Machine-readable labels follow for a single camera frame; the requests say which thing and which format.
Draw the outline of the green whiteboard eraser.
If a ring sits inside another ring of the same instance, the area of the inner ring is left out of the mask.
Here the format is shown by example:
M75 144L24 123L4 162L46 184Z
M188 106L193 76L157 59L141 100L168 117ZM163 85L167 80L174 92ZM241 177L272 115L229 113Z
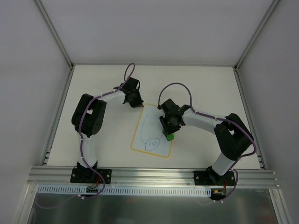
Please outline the green whiteboard eraser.
M170 134L167 134L166 132L163 132L163 135L166 137L166 139L168 141L172 141L174 140L174 134L170 133Z

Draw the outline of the yellow-framed small whiteboard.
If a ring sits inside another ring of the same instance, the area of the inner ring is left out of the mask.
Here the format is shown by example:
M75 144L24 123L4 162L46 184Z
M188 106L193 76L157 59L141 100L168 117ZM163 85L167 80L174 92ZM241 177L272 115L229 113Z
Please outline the yellow-framed small whiteboard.
M159 120L162 115L163 112L156 105L144 104L131 142L132 150L162 158L169 157L172 142L163 134Z

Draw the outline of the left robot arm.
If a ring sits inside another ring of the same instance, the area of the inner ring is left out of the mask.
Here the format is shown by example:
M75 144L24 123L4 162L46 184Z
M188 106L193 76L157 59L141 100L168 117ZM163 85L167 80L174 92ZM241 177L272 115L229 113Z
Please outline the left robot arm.
M99 177L96 158L95 135L100 131L105 111L109 107L128 103L132 108L143 107L140 95L140 81L128 78L113 91L94 97L83 94L72 116L71 123L80 140L80 158L72 170L70 182L104 182Z

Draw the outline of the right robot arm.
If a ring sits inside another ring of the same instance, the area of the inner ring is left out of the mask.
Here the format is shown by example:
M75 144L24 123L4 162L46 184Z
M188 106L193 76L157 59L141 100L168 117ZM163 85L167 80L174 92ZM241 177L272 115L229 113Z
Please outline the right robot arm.
M193 126L216 136L220 155L213 165L209 166L195 179L196 184L220 185L242 154L254 145L252 134L237 114L231 113L224 118L195 111L190 105L182 107L171 99L157 107L163 111L159 117L163 134L168 141L174 139L174 133L183 126Z

